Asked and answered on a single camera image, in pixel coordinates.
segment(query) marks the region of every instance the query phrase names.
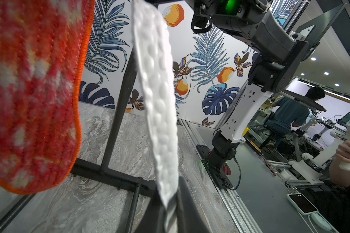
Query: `blue palm leaf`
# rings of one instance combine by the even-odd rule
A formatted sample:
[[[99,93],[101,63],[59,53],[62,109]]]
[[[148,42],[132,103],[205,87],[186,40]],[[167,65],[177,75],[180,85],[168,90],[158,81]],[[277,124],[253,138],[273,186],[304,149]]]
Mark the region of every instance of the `blue palm leaf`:
[[[129,24],[124,20],[129,18],[127,15],[120,13],[125,3],[113,6],[114,2],[116,0],[96,0],[95,2],[92,30],[84,66],[100,77],[97,84],[101,84],[104,77],[109,80],[106,72],[117,71],[121,65],[120,59],[114,54],[115,51],[121,51],[124,55],[121,72],[123,72],[127,63],[127,53],[122,46],[129,47],[129,45],[126,41],[117,37],[124,33],[120,30],[123,26]]]
[[[227,52],[223,49],[224,35],[217,27],[213,26],[207,33],[199,34],[199,37],[193,37],[196,41],[196,53],[190,53],[193,58],[187,62],[196,62],[198,66],[193,67],[191,80],[196,81],[195,87],[200,93],[200,87],[208,83],[214,85],[214,78],[218,77],[219,73],[228,64],[226,58]]]
[[[82,92],[82,88],[84,87],[84,85],[86,85],[86,82],[81,81],[79,87],[79,101],[89,104],[95,104],[102,107],[107,107],[110,109],[115,109],[114,98],[110,96],[110,93],[106,88],[102,88],[96,91],[91,96],[89,96],[90,93],[96,88],[100,87],[100,85],[90,83],[85,87],[84,91]]]
[[[240,88],[232,87],[228,90],[226,89],[227,84],[225,83],[209,87],[201,106],[202,111],[206,115],[219,115],[227,111]]]
[[[291,13],[290,8],[295,7],[298,0],[281,0],[274,1],[271,5],[272,14],[274,18],[278,21],[278,19],[287,19]]]

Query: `gray marble surface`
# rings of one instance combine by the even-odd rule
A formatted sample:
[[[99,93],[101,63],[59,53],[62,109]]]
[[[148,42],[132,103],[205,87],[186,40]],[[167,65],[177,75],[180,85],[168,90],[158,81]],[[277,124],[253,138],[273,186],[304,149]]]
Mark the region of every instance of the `gray marble surface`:
[[[79,103],[82,145],[79,158],[100,164],[114,110]],[[222,200],[182,126],[178,126],[179,171],[189,184],[202,219],[211,232],[237,232]],[[147,125],[143,116],[125,114],[109,167],[154,179]],[[133,193],[69,175],[57,187],[38,193],[4,232],[123,232]],[[20,196],[0,188],[0,218]],[[149,198],[140,196],[134,229]]]

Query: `monstera leaf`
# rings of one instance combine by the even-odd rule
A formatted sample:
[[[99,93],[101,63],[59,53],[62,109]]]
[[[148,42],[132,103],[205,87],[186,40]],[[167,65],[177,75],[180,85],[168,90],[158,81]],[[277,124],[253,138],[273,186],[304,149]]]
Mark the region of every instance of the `monstera leaf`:
[[[107,107],[110,109],[115,109],[114,98],[110,96],[110,93],[106,88],[102,88],[96,91],[89,97],[89,94],[96,88],[100,87],[100,85],[90,83],[85,87],[84,92],[82,93],[82,88],[84,87],[84,85],[86,85],[86,82],[81,81],[79,88],[79,101],[89,104],[95,104],[102,107]]]
[[[211,86],[202,101],[202,111],[206,115],[219,115],[227,111],[228,106],[236,97],[240,88],[227,89],[227,84],[221,83]]]

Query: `white robot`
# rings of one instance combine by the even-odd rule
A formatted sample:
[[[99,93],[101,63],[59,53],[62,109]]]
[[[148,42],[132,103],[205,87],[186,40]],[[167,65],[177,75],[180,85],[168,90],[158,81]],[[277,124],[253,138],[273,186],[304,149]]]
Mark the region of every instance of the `white robot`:
[[[302,154],[302,160],[299,162],[289,161],[288,163],[300,173],[311,184],[322,183],[319,178],[322,176],[321,170],[327,165],[327,162],[332,159],[336,153],[337,147],[346,140],[350,141],[350,122],[346,124],[346,134],[340,135],[335,130],[331,131],[334,142],[325,150],[319,153],[315,158],[309,153]],[[340,168],[350,171],[350,163],[340,163]]]

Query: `dark hair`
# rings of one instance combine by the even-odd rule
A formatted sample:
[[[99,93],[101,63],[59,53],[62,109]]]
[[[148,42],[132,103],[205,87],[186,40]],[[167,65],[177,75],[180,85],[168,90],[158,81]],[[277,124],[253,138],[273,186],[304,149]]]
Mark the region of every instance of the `dark hair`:
[[[325,91],[320,87],[312,87],[307,91],[305,96],[312,100],[318,100],[324,98],[325,95]]]

